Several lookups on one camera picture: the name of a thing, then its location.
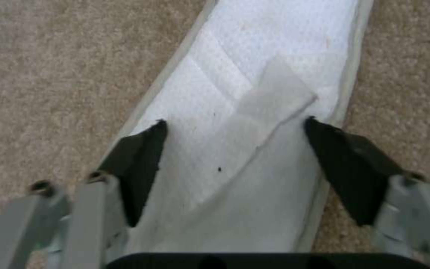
gray metal leg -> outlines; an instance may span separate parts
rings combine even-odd
[[[49,244],[55,223],[68,213],[67,198],[58,188],[9,202],[0,215],[0,269],[25,268],[32,250]]]
[[[118,180],[104,175],[77,189],[61,269],[96,269],[122,254],[127,228]]]

dark spot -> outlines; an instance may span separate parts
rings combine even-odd
[[[198,268],[199,269],[226,269],[227,265],[222,259],[218,257],[207,256],[200,261],[200,264],[198,264]]]

bolt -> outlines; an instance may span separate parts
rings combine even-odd
[[[87,184],[96,183],[96,182],[104,182],[105,183],[105,182],[107,182],[107,176],[108,175],[109,174],[104,172],[104,171],[97,170],[97,171],[90,173],[87,176],[87,179],[85,182]]]
[[[51,197],[54,194],[54,187],[49,180],[40,180],[29,186],[28,193],[37,194],[44,197]]]

white paper towel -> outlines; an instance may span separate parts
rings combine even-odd
[[[336,107],[356,8],[357,0],[215,6],[133,130],[169,124],[129,252],[293,248],[319,174],[301,122]]]

white mat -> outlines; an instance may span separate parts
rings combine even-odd
[[[169,124],[128,252],[294,249],[320,172],[301,123],[345,107],[340,85],[359,7],[357,0],[217,3],[132,131],[160,118]]]

